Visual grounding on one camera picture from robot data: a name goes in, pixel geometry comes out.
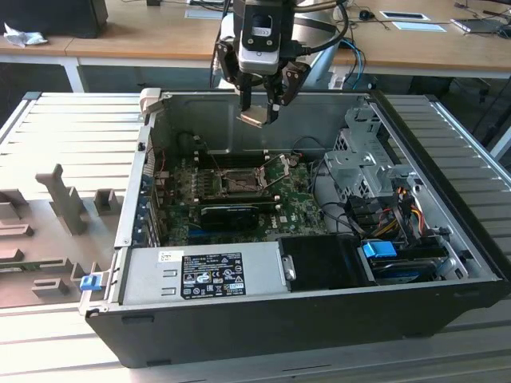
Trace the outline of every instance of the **desk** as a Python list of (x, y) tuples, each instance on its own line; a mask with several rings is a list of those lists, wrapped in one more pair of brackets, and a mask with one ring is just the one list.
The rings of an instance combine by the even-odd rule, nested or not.
[[(20, 49), (0, 41), (0, 61), (63, 65), (73, 91), (86, 91), (82, 65), (207, 68), (218, 30), (217, 20), (184, 18), (186, 5), (106, 0), (109, 21), (98, 39), (53, 38), (48, 45)], [(453, 0), (358, 0), (382, 19), (379, 10), (422, 12), (432, 22), (471, 18), (453, 7)], [(505, 10), (491, 2), (471, 2), (475, 10)], [(359, 9), (349, 10), (354, 20)], [(453, 25), (446, 33), (397, 30), (387, 24), (359, 22), (357, 45), (365, 52), (365, 73), (440, 77), (507, 78), (511, 73), (511, 41), (497, 36), (464, 36)], [(340, 50), (334, 72), (340, 76), (353, 65), (353, 54)]]

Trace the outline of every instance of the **blue tab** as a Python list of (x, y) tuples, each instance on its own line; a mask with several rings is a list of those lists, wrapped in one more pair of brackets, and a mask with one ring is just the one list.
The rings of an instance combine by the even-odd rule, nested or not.
[(101, 278), (98, 275), (86, 275), (82, 277), (80, 290), (101, 290)]
[(366, 258), (395, 257), (398, 255), (392, 242), (374, 241), (368, 242), (362, 246)]

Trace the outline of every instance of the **computer case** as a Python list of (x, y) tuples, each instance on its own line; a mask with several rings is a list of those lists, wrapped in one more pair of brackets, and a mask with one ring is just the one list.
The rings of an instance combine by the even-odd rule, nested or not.
[(106, 24), (105, 0), (0, 0), (0, 25), (45, 36), (97, 38)]

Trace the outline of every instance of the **warning label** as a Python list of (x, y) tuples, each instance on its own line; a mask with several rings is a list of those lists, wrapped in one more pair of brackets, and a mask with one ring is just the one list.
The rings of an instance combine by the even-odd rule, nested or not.
[(246, 294), (241, 253), (185, 255), (182, 261), (184, 299)]

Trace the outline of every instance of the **crumpled paper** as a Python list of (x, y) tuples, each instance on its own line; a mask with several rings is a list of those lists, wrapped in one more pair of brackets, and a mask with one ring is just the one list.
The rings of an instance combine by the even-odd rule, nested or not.
[(27, 45), (44, 44), (48, 42), (39, 32), (21, 32), (19, 30), (13, 30), (6, 23), (4, 23), (4, 26), (6, 32), (3, 34), (3, 37), (12, 45), (25, 48)]

